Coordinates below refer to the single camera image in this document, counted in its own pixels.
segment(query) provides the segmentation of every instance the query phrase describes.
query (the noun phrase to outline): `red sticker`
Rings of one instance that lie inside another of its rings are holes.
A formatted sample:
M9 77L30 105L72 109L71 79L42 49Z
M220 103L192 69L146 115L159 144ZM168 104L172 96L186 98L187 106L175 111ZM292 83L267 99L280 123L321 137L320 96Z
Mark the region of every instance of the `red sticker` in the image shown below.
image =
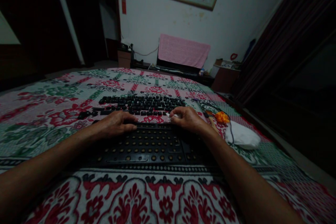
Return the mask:
M126 0L121 0L122 13L126 14Z
M237 57L238 57L238 54L232 54L231 57L230 57L230 59L231 60L235 60Z

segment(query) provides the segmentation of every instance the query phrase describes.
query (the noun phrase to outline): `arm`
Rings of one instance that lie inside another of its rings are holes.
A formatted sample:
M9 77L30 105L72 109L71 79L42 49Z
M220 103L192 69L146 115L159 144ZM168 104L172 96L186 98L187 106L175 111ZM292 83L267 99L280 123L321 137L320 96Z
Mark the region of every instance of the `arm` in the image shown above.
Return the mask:
M237 199L248 223L303 223L296 212L218 133L191 107L177 107L171 122L199 134L205 141Z
M53 148L0 175L0 222L10 222L27 203L70 161L98 139L111 138L135 130L135 116L113 112Z

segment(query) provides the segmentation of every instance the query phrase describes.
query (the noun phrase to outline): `pink towel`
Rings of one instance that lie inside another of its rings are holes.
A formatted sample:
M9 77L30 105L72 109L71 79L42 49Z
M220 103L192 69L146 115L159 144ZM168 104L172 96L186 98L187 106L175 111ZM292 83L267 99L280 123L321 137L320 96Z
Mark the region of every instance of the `pink towel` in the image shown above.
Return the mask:
M166 34L160 35L159 59L202 68L210 52L210 45Z

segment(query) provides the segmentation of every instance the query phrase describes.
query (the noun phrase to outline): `hand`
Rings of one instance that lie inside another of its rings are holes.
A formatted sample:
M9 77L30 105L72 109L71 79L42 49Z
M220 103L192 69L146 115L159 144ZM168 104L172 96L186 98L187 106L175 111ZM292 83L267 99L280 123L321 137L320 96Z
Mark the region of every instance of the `hand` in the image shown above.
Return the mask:
M182 118L173 117L174 114L180 114ZM201 134L203 131L212 130L192 107L177 107L170 112L171 123L176 124L183 129L193 133Z
M138 119L128 112L114 111L99 122L86 127L84 130L93 136L94 140L111 138L126 132L136 130L134 124L124 124L125 121L137 122Z

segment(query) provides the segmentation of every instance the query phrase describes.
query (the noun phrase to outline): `person's left hand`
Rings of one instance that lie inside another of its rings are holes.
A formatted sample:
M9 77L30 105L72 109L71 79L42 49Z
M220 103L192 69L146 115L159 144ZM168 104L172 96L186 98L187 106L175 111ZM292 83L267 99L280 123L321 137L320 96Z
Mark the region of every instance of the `person's left hand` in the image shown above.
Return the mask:
M128 112L114 111L99 122L86 127L84 130L89 132L94 140L116 137L126 132L136 130L137 127L134 124L124 124L125 121L135 123L138 119Z

